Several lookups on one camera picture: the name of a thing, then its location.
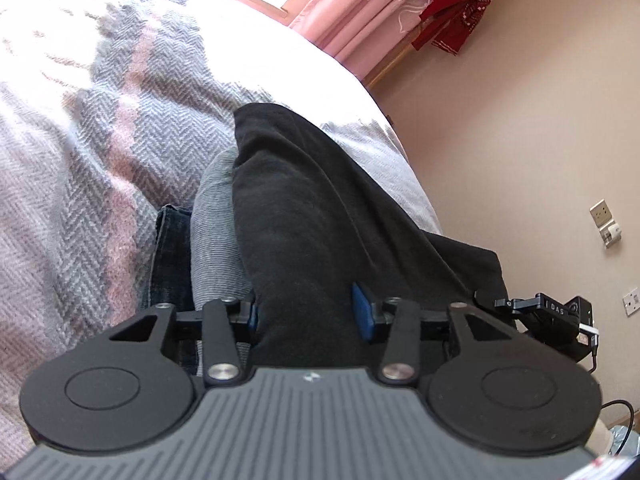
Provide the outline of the folded blue jeans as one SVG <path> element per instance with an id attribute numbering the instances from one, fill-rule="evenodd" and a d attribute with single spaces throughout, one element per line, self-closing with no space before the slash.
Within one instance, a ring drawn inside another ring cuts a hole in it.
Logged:
<path id="1" fill-rule="evenodd" d="M 139 307 L 173 304 L 178 312 L 194 311 L 191 285 L 190 209 L 165 205 L 155 223 L 150 270 L 143 280 Z"/>

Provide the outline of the wall socket with plug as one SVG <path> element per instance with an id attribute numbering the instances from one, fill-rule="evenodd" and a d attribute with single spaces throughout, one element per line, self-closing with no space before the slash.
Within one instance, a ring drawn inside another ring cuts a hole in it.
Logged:
<path id="1" fill-rule="evenodd" d="M 613 218 L 606 200 L 600 200 L 600 202 L 593 205 L 590 208 L 590 216 L 600 233 L 606 249 L 611 248 L 622 239 L 622 228 Z"/>

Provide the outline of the folded light grey garment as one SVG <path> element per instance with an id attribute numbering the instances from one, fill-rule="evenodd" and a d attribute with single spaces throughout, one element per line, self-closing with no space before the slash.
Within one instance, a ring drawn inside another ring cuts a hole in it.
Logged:
<path id="1" fill-rule="evenodd" d="M 190 224 L 191 283 L 194 306 L 222 307 L 216 321 L 225 328 L 206 330 L 222 341 L 203 342 L 203 375 L 212 385 L 228 385 L 243 373 L 252 325 L 252 291 L 240 256 L 234 228 L 232 174 L 238 149 L 219 153 L 205 169 L 196 192 Z"/>

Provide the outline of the grey herringbone bed blanket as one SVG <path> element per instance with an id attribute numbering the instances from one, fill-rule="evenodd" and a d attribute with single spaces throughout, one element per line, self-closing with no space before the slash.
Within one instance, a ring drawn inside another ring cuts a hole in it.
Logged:
<path id="1" fill-rule="evenodd" d="M 132 315 L 157 211 L 190 206 L 250 102 L 295 110 L 422 229 L 398 136 L 340 63 L 235 0 L 1 0 L 1 463 L 38 365 Z"/>

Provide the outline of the red cloth on curtain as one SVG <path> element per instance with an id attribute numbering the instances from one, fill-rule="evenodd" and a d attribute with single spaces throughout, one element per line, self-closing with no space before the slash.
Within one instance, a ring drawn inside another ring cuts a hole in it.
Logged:
<path id="1" fill-rule="evenodd" d="M 426 0 L 420 14 L 424 24 L 411 43 L 419 51 L 427 44 L 458 55 L 484 16 L 491 0 Z"/>

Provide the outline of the black sweatpants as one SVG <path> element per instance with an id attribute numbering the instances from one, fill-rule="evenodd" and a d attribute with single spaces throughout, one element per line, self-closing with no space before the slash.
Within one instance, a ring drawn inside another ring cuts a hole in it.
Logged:
<path id="1" fill-rule="evenodd" d="M 438 310 L 506 296 L 494 252 L 421 230 L 302 116 L 250 104 L 234 120 L 234 228 L 258 307 L 252 364 L 378 364 L 384 348 L 360 336 L 353 284 Z"/>

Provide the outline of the white wall switch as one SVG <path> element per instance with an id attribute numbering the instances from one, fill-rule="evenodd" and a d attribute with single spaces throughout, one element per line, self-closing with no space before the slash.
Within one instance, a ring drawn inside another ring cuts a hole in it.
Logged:
<path id="1" fill-rule="evenodd" d="M 623 306 L 627 316 L 640 311 L 640 288 L 636 287 L 623 296 Z"/>

